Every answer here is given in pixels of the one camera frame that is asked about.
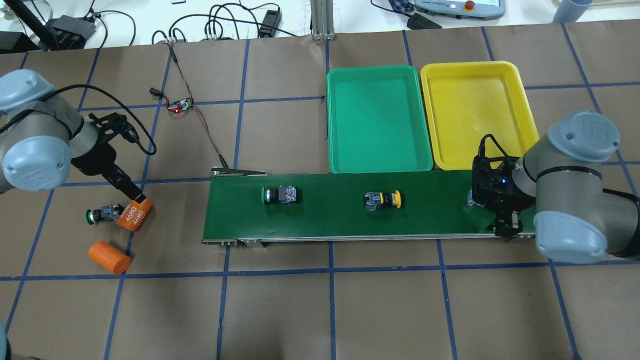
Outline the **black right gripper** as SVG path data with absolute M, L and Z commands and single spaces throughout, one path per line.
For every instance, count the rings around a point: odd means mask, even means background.
M 490 139 L 501 155 L 488 157 L 486 141 Z M 478 207 L 495 210 L 493 234 L 496 237 L 515 237 L 522 232 L 520 212 L 534 206 L 535 198 L 515 184 L 512 171 L 518 157 L 510 156 L 493 134 L 480 139 L 477 155 L 471 164 L 471 191 Z

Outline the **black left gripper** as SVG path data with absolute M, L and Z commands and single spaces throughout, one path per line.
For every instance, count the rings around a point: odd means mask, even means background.
M 71 164 L 85 176 L 102 176 L 115 189 L 131 201 L 143 203 L 147 197 L 131 180 L 131 177 L 115 161 L 117 152 L 110 144 L 121 135 L 130 143 L 137 143 L 139 136 L 127 117 L 118 112 L 98 117 L 93 112 L 83 118 L 78 133 L 73 138 L 78 149 L 73 149 Z

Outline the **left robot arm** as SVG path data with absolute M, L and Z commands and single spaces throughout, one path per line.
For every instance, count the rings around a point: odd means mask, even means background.
M 62 93 L 88 89 L 87 84 L 55 87 L 32 69 L 18 69 L 1 77 L 1 111 L 6 123 L 1 126 L 1 191 L 12 189 L 52 191 L 64 184 L 75 168 L 85 176 L 100 176 L 131 201 L 146 200 L 143 191 L 116 164 L 117 152 L 110 144 L 121 136 L 137 145 L 148 156 L 137 126 L 149 136 L 133 112 L 121 102 L 125 114 L 112 112 L 98 117 L 82 116 Z

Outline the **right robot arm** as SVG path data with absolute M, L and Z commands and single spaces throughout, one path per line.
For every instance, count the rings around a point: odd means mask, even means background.
M 487 226 L 494 235 L 520 234 L 521 212 L 534 208 L 535 246 L 554 262 L 639 260 L 639 197 L 603 185 L 602 164 L 621 142 L 608 117 L 571 112 L 521 156 L 487 157 L 487 139 L 494 135 L 478 144 L 467 202 L 494 211 Z

